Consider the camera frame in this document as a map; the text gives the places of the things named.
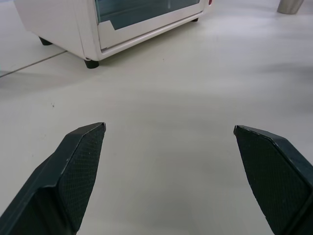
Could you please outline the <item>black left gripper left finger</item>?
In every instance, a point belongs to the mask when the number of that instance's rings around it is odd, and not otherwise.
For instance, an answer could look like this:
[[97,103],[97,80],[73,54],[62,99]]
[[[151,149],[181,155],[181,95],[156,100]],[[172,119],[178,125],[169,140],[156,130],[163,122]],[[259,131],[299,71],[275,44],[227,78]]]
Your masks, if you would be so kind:
[[68,133],[0,217],[2,235],[75,235],[95,184],[106,125]]

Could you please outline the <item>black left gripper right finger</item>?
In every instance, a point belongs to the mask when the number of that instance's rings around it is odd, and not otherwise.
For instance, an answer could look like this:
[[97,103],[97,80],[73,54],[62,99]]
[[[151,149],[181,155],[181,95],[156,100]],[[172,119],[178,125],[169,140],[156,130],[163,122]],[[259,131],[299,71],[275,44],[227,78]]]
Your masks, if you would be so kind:
[[253,195],[275,235],[313,233],[313,166],[284,137],[236,125]]

